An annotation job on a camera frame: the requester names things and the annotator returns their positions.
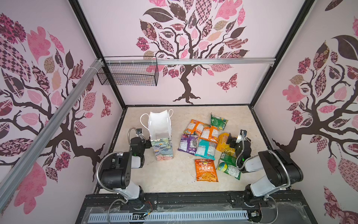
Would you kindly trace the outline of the green white snack bag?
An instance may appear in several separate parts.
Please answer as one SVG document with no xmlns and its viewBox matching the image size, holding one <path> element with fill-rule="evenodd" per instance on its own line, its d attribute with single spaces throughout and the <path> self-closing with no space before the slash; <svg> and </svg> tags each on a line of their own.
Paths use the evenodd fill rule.
<svg viewBox="0 0 358 224">
<path fill-rule="evenodd" d="M 236 158 L 226 153 L 221 154 L 216 169 L 234 177 L 237 180 L 240 180 L 241 178 L 241 171 L 236 166 Z"/>
</svg>

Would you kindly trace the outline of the floral paper bag white handles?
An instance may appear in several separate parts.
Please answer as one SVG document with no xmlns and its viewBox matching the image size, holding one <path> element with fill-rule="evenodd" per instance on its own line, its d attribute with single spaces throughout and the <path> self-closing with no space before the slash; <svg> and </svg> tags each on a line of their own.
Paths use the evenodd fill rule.
<svg viewBox="0 0 358 224">
<path fill-rule="evenodd" d="M 171 117 L 173 109 L 161 113 L 145 113 L 140 117 L 141 125 L 150 134 L 150 143 L 157 161 L 166 161 L 174 158 L 172 147 Z"/>
</svg>

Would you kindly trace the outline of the teal snack bag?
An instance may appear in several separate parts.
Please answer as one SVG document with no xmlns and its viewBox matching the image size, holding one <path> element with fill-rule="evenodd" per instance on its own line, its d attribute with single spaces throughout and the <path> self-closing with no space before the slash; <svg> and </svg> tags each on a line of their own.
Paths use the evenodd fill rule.
<svg viewBox="0 0 358 224">
<path fill-rule="evenodd" d="M 198 147 L 194 155 L 205 159 L 215 160 L 216 147 L 217 143 L 199 139 Z"/>
</svg>

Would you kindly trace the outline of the orange chips snack bag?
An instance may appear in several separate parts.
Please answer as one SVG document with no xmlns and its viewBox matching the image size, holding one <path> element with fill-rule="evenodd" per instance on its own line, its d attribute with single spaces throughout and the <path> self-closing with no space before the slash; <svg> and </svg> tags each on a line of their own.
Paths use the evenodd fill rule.
<svg viewBox="0 0 358 224">
<path fill-rule="evenodd" d="M 196 159 L 196 180 L 205 182 L 219 182 L 216 173 L 214 160 L 211 159 Z"/>
</svg>

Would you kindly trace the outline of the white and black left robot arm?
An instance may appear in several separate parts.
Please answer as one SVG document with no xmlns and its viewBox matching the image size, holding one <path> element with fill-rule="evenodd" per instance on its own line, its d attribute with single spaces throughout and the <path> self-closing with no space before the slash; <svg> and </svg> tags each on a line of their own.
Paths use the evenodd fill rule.
<svg viewBox="0 0 358 224">
<path fill-rule="evenodd" d="M 152 145 L 149 140 L 134 137 L 130 140 L 128 152 L 107 154 L 96 170 L 99 194 L 119 194 L 124 200 L 143 205 L 143 189 L 131 180 L 131 171 L 140 169 L 145 163 L 145 150 Z"/>
</svg>

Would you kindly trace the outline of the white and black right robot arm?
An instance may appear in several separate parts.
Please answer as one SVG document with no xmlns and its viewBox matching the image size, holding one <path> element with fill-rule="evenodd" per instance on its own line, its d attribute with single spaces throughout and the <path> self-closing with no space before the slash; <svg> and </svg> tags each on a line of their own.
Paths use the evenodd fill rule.
<svg viewBox="0 0 358 224">
<path fill-rule="evenodd" d="M 261 201 L 292 184 L 303 180 L 299 166 L 282 149 L 266 150 L 251 156 L 251 140 L 242 130 L 238 137 L 228 136 L 227 144 L 235 150 L 233 166 L 240 173 L 253 173 L 264 170 L 265 175 L 258 181 L 248 184 L 243 193 L 246 206 L 254 207 Z"/>
</svg>

